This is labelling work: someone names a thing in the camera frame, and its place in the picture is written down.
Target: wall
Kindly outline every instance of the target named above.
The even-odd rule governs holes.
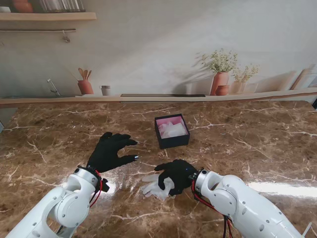
[[[1,23],[1,28],[76,28],[57,33],[0,33],[0,96],[80,94],[78,67],[91,82],[120,93],[205,93],[210,72],[197,53],[225,48],[261,65],[254,82],[317,62],[316,0],[86,0],[97,21]]]

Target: open box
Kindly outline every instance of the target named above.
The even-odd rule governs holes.
[[[155,131],[157,133],[158,143],[161,149],[176,147],[180,145],[188,145],[190,133],[182,114],[158,117],[158,118],[154,118],[154,120],[155,120],[154,121]],[[186,135],[180,135],[180,136],[162,139],[158,128],[160,125],[168,123],[168,122],[171,122],[173,124],[181,123],[186,130]]]

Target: black glove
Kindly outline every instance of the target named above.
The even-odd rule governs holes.
[[[112,135],[111,132],[103,134],[91,154],[87,166],[93,167],[99,173],[103,173],[138,160],[137,155],[126,155],[121,158],[117,155],[118,151],[126,145],[137,144],[130,137],[130,135]]]
[[[158,178],[158,185],[162,190],[165,190],[164,179],[170,177],[171,180],[173,180],[174,188],[169,192],[171,196],[181,194],[183,189],[190,187],[191,181],[188,176],[198,172],[185,160],[174,160],[173,162],[169,162],[167,164],[161,164],[156,166],[154,170],[164,170]]]

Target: plastic bag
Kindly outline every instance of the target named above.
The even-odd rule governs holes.
[[[173,125],[169,121],[168,124],[162,124],[158,128],[162,139],[186,135],[186,130],[182,123]]]
[[[149,175],[142,179],[143,182],[150,182],[147,185],[141,187],[141,191],[145,197],[150,197],[151,195],[157,197],[161,201],[165,201],[168,198],[169,191],[174,188],[174,182],[170,178],[164,179],[165,190],[159,187],[159,174]]]

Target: wooden shelf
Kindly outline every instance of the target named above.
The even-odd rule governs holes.
[[[89,21],[96,19],[94,12],[0,13],[0,21]]]
[[[79,103],[79,102],[218,102],[218,101],[258,101],[274,100],[278,98],[293,98],[301,96],[317,95],[317,88],[305,88],[298,90],[276,91],[254,94],[239,94],[226,96],[206,96],[206,97],[121,97],[117,96],[94,96],[84,95],[80,97],[54,97],[54,98],[0,98],[0,108],[6,104],[20,103]]]

